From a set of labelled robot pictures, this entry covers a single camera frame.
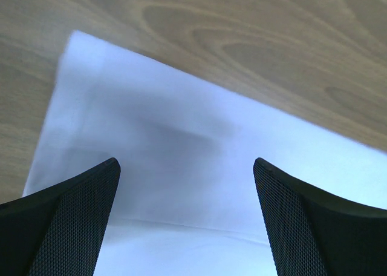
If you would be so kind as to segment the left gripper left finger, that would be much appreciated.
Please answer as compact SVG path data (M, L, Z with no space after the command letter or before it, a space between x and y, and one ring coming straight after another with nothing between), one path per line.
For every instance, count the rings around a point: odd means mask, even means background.
M115 158L1 205L1 275L93 275L120 179Z

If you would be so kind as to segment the white t shirt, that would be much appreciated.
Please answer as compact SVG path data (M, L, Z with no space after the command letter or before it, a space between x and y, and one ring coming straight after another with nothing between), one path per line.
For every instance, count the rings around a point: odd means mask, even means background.
M111 157L121 175L96 275L275 275L258 157L386 208L384 152L74 31L23 194Z

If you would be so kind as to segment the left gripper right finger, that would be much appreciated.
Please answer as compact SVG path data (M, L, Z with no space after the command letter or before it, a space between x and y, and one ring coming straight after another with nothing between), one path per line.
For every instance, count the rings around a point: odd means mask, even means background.
M326 192L262 158L253 173L278 275L386 275L386 210Z

